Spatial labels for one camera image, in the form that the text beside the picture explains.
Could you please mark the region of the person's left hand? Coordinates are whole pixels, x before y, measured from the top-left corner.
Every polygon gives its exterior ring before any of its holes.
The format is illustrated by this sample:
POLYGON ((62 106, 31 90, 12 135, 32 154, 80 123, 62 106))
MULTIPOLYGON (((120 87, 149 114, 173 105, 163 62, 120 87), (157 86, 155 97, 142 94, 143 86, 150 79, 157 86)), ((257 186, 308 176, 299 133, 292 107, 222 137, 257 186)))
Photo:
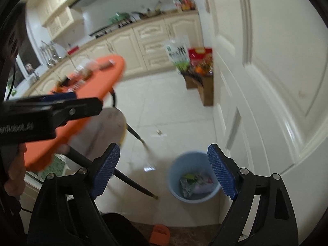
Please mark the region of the person's left hand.
POLYGON ((19 197, 25 189, 24 177, 26 168, 24 165, 24 154, 27 148, 25 144, 20 144, 18 152, 8 169, 9 180, 4 184, 5 191, 12 197, 19 197))

